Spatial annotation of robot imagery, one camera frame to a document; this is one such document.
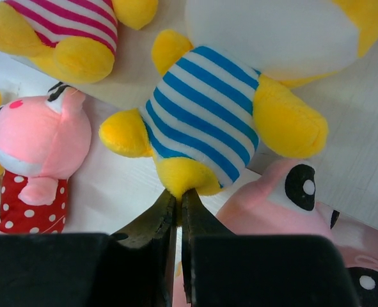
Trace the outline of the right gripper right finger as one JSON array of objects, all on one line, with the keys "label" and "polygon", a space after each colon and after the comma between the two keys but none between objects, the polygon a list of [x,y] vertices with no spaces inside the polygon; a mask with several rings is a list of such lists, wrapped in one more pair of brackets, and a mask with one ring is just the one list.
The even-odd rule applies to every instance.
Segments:
[{"label": "right gripper right finger", "polygon": [[196,189],[182,196],[182,272],[185,298],[192,303],[192,245],[198,236],[234,236],[202,203]]}]

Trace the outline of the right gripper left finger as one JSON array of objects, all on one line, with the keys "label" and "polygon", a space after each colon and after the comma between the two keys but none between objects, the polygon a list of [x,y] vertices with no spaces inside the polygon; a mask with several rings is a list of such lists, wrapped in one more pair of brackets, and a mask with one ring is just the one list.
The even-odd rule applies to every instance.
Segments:
[{"label": "right gripper left finger", "polygon": [[163,191],[155,203],[111,234],[121,246],[127,306],[171,306],[177,242],[177,202]]}]

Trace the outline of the pink plush orange stripes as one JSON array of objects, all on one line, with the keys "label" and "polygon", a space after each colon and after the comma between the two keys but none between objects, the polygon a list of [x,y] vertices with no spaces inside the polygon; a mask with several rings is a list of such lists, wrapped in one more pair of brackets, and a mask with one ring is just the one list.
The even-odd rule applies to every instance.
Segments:
[{"label": "pink plush orange stripes", "polygon": [[194,241],[191,306],[327,306],[340,258],[317,208],[315,170],[282,160],[242,186]]}]

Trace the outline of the pink plush red polka-dot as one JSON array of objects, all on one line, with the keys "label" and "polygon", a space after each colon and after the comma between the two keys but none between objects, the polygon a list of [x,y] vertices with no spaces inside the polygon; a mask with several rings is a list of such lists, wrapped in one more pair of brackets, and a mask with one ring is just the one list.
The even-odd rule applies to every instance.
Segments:
[{"label": "pink plush red polka-dot", "polygon": [[59,82],[0,107],[0,234],[61,233],[69,178],[91,145],[86,95]]}]

